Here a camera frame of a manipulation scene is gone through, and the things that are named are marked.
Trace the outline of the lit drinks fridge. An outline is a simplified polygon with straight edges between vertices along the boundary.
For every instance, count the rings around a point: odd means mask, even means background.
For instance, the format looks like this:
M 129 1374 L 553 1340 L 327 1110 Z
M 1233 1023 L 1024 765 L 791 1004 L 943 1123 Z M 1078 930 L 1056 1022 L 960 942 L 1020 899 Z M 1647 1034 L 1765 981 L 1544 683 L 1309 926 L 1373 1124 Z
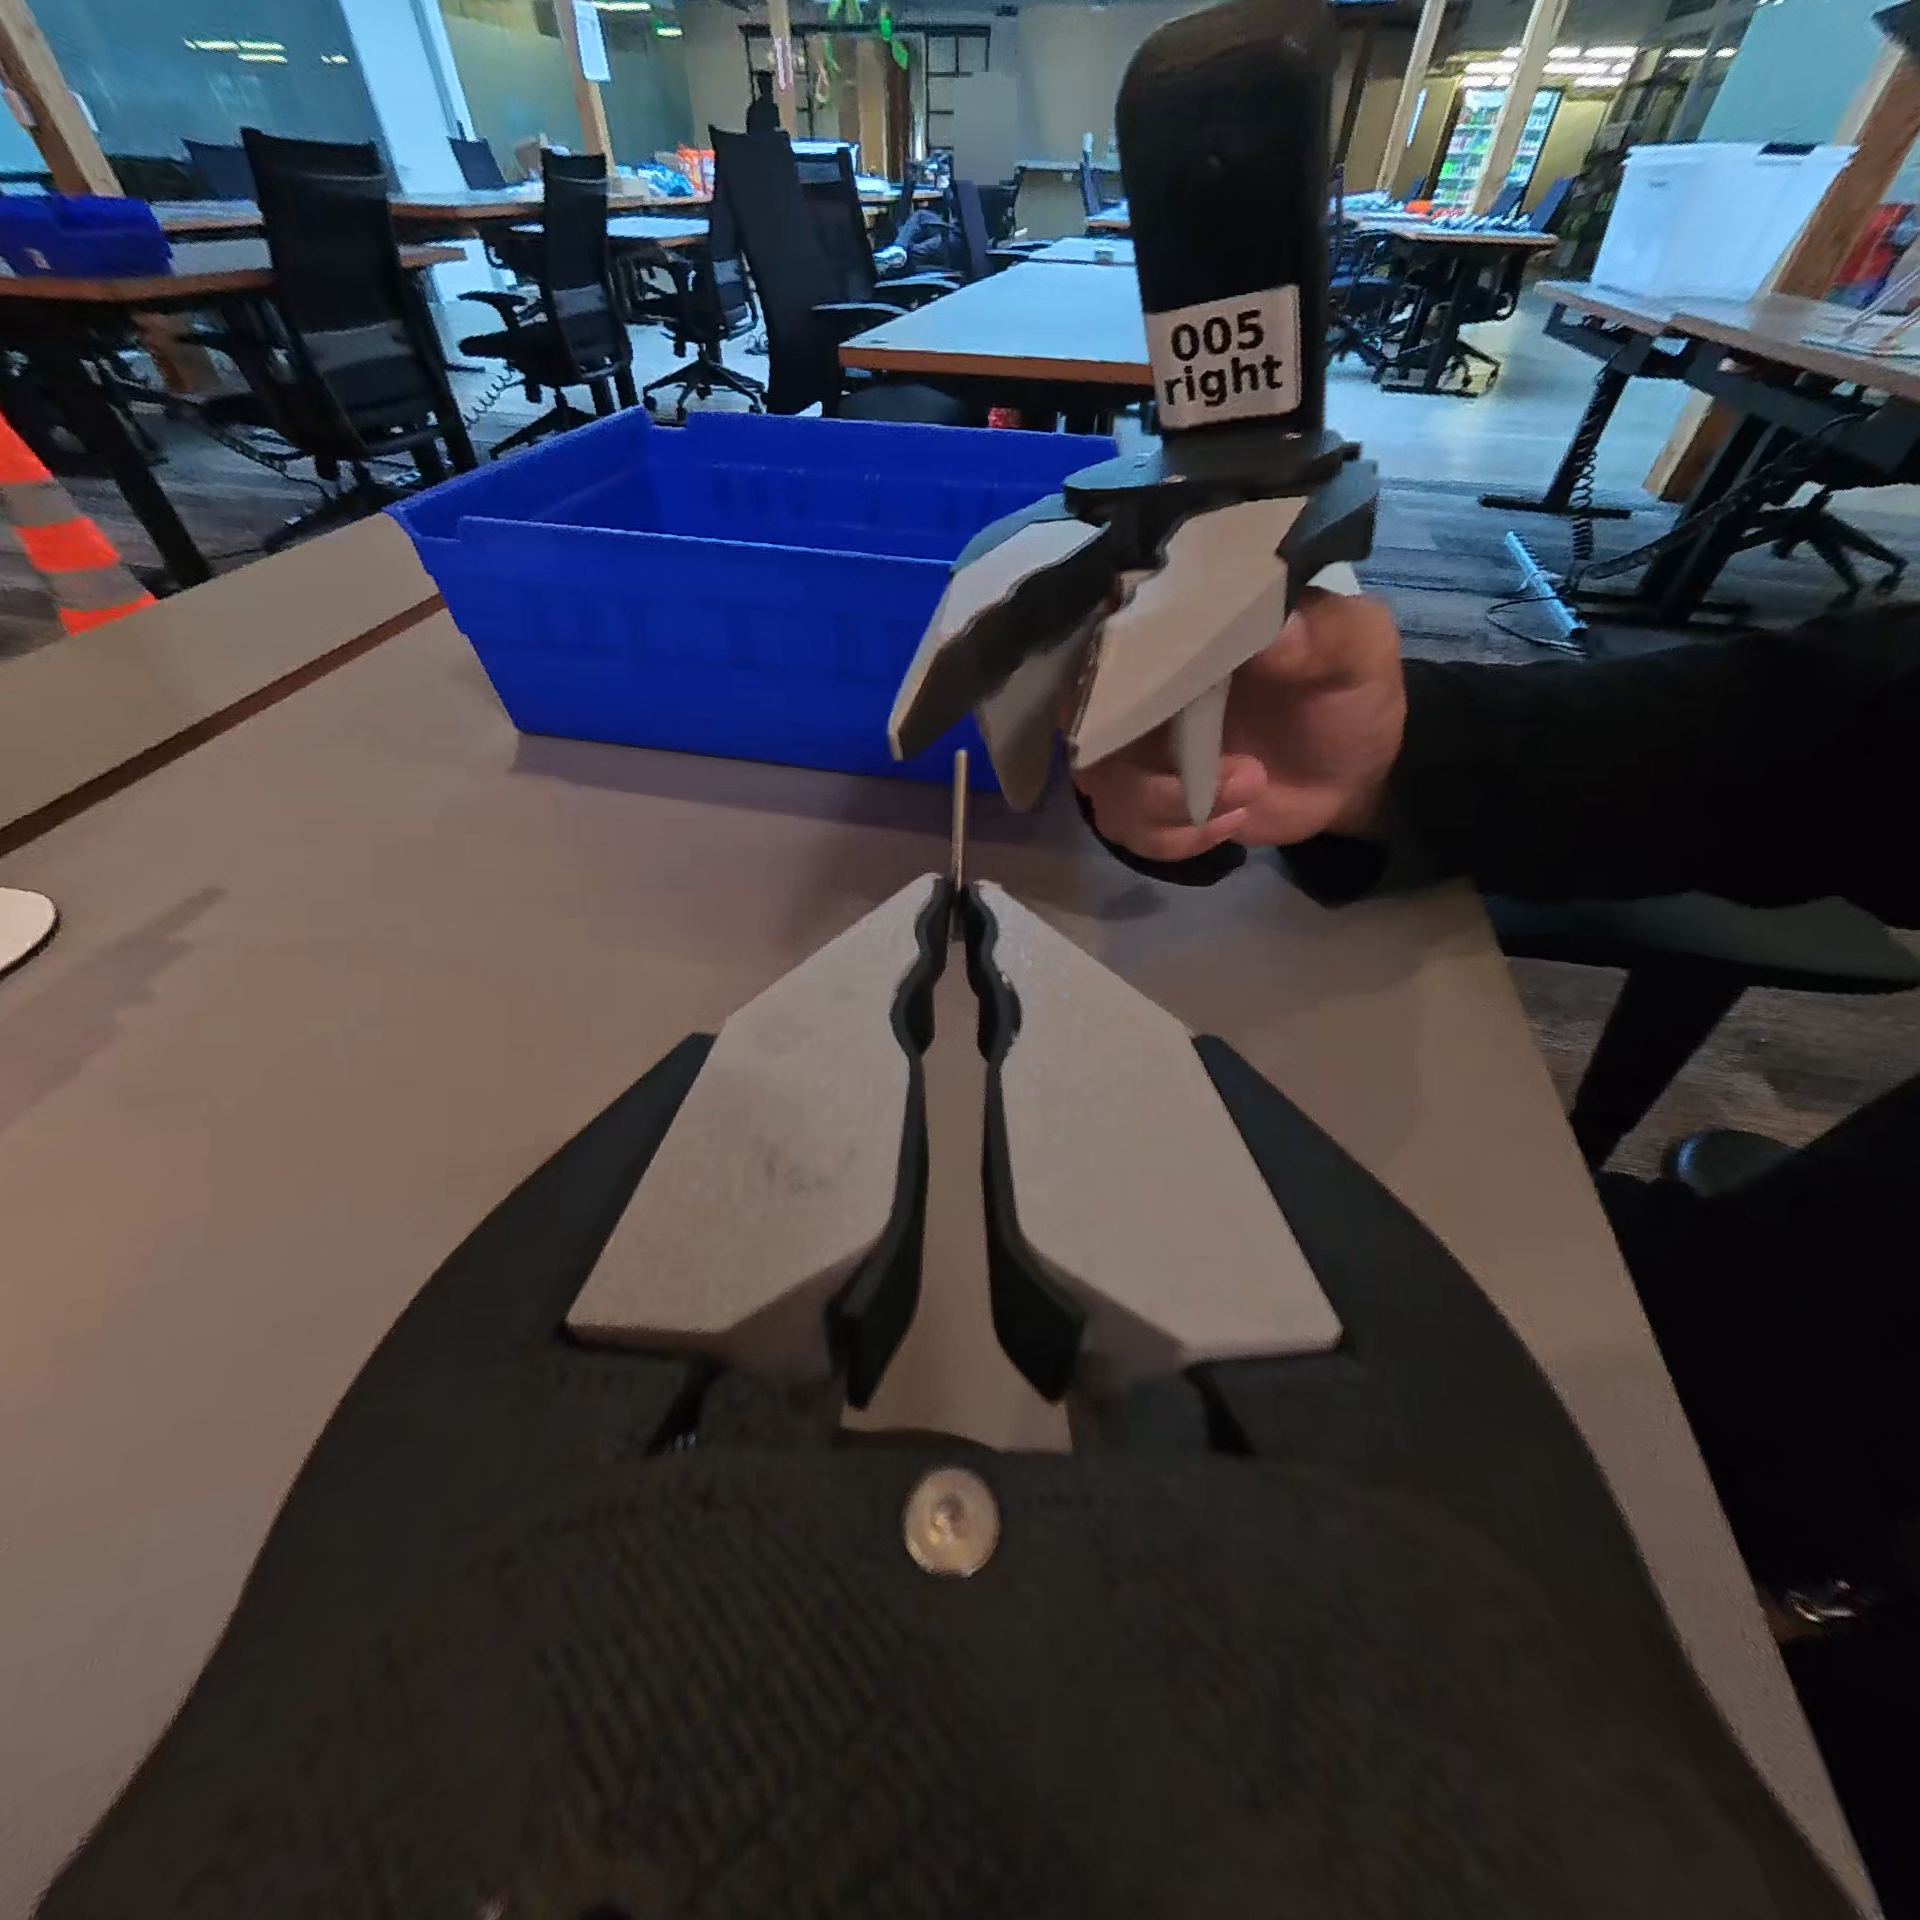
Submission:
M 1447 122 L 1447 147 L 1441 149 L 1433 173 L 1428 202 L 1438 211 L 1464 213 L 1471 197 L 1479 191 L 1479 180 L 1485 173 L 1487 155 L 1495 147 L 1497 119 L 1504 108 L 1506 87 L 1462 87 L 1456 93 L 1452 119 Z M 1495 205 L 1513 211 L 1537 170 L 1551 122 L 1565 92 L 1558 87 L 1537 87 L 1522 125 L 1514 151 L 1501 179 Z

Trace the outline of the black office chair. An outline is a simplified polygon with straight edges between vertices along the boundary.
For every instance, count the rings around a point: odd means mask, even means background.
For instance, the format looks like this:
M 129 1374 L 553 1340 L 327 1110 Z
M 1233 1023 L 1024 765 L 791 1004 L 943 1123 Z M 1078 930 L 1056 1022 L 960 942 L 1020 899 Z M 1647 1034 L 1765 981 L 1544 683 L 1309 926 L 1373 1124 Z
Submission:
M 809 198 L 781 130 L 710 127 L 708 254 L 729 238 L 743 254 L 766 327 L 766 412 L 897 426 L 986 426 L 978 401 L 905 375 L 849 370 L 838 350 L 855 335 L 957 290 L 948 274 L 878 279 L 849 177 Z
M 608 163 L 591 153 L 543 151 L 541 190 L 535 294 L 469 294 L 492 306 L 500 327 L 463 339 L 461 351 L 514 373 L 527 401 L 553 394 L 538 418 L 493 445 L 496 462 L 584 426 L 588 417 L 567 401 L 572 388 L 590 394 L 598 418 L 640 405 L 632 343 L 610 265 Z
M 1778 908 L 1702 894 L 1481 902 L 1504 956 L 1622 973 L 1570 1110 L 1590 1172 L 1607 1166 L 1745 991 L 1871 996 L 1917 983 L 1914 953 L 1838 899 Z
M 277 334 L 244 364 L 271 431 L 321 481 L 373 485 L 381 457 L 426 485 L 476 467 L 374 143 L 242 130 L 271 260 Z

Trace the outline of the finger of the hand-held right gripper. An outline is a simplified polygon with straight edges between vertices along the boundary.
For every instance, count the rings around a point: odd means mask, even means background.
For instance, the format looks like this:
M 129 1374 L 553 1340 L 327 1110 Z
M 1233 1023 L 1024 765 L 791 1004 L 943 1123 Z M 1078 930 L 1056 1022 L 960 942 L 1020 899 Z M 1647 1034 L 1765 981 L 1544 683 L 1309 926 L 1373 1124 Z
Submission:
M 1160 730 L 1174 767 L 1218 767 L 1232 674 L 1286 614 L 1282 546 L 1303 513 L 1303 495 L 1253 498 L 1185 517 L 1168 534 L 1160 564 L 1097 631 L 1070 730 L 1072 767 Z
M 970 717 L 1010 809 L 1033 809 L 1052 777 L 1060 713 L 1106 614 L 1110 533 L 1081 518 L 1004 524 L 948 575 L 886 717 L 897 761 Z

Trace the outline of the blue plastic bin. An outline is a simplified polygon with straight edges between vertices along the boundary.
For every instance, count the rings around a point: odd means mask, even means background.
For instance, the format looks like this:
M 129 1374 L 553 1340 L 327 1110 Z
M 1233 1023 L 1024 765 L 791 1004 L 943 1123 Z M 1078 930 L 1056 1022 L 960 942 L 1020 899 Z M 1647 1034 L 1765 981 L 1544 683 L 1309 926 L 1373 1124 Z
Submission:
M 968 716 L 896 758 L 886 719 L 992 521 L 1113 439 L 642 412 L 406 495 L 408 538 L 527 735 L 999 790 Z

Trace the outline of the white storage box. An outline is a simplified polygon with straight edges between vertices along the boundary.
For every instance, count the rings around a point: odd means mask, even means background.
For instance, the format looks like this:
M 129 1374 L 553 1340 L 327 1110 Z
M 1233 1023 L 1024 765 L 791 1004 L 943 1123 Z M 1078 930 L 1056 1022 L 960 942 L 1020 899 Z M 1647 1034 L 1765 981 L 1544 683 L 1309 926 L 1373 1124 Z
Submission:
M 1854 147 L 1640 143 L 1622 161 L 1590 285 L 1642 299 L 1745 299 L 1776 271 Z

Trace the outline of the orange striped traffic cone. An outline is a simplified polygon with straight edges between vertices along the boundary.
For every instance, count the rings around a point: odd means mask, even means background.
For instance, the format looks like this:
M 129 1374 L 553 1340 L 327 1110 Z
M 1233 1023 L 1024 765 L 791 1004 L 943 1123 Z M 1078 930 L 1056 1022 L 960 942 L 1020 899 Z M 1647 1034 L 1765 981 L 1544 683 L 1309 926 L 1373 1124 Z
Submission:
M 132 573 L 95 521 L 79 513 L 6 417 L 1 515 L 47 590 L 64 635 L 93 634 L 154 605 L 154 594 Z

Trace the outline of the white power strip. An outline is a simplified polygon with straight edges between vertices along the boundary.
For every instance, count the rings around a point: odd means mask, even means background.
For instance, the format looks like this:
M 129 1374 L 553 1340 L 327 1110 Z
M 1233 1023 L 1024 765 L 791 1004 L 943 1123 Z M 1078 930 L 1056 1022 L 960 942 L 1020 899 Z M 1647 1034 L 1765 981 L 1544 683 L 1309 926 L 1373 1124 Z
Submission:
M 1514 573 L 1514 587 L 1487 607 L 1489 626 L 1532 650 L 1586 659 L 1590 653 L 1589 626 L 1549 570 L 1518 533 L 1504 533 L 1501 548 Z

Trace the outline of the stack of blue bins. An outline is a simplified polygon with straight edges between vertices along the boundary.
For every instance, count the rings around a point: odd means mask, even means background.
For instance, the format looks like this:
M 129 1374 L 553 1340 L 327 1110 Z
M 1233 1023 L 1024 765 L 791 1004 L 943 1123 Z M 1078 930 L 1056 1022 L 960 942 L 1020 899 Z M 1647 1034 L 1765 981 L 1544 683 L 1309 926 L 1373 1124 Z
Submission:
M 4 194 L 1 260 L 16 279 L 172 277 L 173 245 L 138 198 Z

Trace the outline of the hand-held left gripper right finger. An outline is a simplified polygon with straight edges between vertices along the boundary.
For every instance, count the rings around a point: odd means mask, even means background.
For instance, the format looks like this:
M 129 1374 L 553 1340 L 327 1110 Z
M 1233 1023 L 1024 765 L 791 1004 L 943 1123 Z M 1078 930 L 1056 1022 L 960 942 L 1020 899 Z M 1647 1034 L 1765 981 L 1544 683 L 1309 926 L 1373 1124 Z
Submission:
M 970 886 L 992 1323 L 1046 1401 L 1329 1353 L 1336 1313 L 1197 1038 L 994 882 Z

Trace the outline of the person's legs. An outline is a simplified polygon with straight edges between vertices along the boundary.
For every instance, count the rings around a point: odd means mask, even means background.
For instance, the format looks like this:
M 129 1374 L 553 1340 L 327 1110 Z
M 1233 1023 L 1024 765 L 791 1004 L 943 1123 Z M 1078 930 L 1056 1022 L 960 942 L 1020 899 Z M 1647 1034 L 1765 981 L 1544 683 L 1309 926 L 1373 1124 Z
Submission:
M 1786 1667 L 1884 1914 L 1914 1915 L 1914 1079 L 1805 1146 L 1697 1135 L 1597 1190 L 1749 1572 L 1860 1604 Z

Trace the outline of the person's right hand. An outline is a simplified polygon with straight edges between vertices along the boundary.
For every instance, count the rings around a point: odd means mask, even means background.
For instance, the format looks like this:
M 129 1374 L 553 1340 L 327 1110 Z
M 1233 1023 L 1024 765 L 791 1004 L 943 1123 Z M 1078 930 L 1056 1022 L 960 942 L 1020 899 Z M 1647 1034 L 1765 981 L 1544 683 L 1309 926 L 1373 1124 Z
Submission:
M 1297 849 L 1322 835 L 1377 841 L 1407 717 L 1401 629 L 1384 601 L 1308 590 L 1279 635 L 1232 677 L 1222 713 L 1202 823 L 1189 813 L 1162 730 L 1073 774 L 1090 826 L 1149 861 L 1224 846 Z

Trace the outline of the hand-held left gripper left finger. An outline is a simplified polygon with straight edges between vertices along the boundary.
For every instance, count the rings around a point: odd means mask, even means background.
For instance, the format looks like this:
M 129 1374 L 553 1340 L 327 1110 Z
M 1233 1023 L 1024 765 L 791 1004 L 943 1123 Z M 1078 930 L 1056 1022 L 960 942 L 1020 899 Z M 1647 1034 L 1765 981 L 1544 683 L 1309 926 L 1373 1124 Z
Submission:
M 574 1340 L 872 1401 L 920 1298 L 946 947 L 948 881 L 920 876 L 722 1023 L 567 1313 Z

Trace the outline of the wood-edged office desk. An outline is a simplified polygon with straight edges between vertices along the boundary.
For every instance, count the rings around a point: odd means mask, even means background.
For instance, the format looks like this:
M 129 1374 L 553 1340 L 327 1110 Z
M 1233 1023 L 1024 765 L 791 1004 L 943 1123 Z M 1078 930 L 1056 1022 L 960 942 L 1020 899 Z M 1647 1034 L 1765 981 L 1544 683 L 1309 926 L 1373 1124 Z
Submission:
M 836 358 L 1082 437 L 1154 395 L 1135 274 L 1120 262 L 1015 265 L 858 331 Z
M 218 314 L 231 334 L 231 356 L 249 394 L 271 414 L 271 431 L 317 467 L 367 468 L 376 460 L 408 457 L 425 486 L 447 471 L 469 473 L 476 451 L 465 418 L 447 383 L 441 335 L 425 308 L 420 274 L 457 259 L 449 245 L 398 247 L 381 279 L 396 306 L 388 319 L 324 327 L 309 350 L 294 301 L 280 289 L 270 245 L 261 238 L 193 243 L 175 254 L 175 270 L 148 277 L 62 279 L 6 277 L 1 281 L 1 346 L 22 355 L 37 382 L 108 467 L 121 498 L 160 556 L 173 590 L 210 580 L 213 570 L 188 533 L 136 437 L 113 409 L 108 387 L 88 373 L 98 347 L 109 347 L 136 319 Z M 396 426 L 367 431 L 350 418 L 334 375 L 361 394 L 376 364 L 406 358 L 414 387 L 393 405 Z
M 1655 303 L 1584 281 L 1544 281 L 1543 294 L 1544 335 L 1597 367 L 1590 395 L 1540 495 L 1479 502 L 1570 529 L 1568 564 L 1546 570 L 1590 646 L 1608 622 L 1663 634 L 1745 625 L 1745 605 L 1713 587 L 1749 553 L 1814 553 L 1844 607 L 1863 591 L 1858 559 L 1878 567 L 1874 597 L 1914 578 L 1910 559 L 1834 513 L 1839 493 L 1914 485 L 1914 314 L 1794 294 Z M 1637 382 L 1681 387 L 1728 409 L 1733 426 L 1658 534 L 1597 558 L 1597 521 L 1632 515 L 1604 509 L 1593 478 L 1600 437 Z

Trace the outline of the person's right forearm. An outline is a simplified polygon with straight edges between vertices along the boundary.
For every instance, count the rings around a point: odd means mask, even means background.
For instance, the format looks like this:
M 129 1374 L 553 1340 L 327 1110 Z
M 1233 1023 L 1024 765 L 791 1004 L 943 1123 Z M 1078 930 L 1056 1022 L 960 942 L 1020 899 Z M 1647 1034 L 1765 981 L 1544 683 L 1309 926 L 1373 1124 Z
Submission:
M 1525 902 L 1838 899 L 1917 929 L 1914 607 L 1402 678 L 1377 826 L 1279 852 L 1319 902 L 1468 881 Z

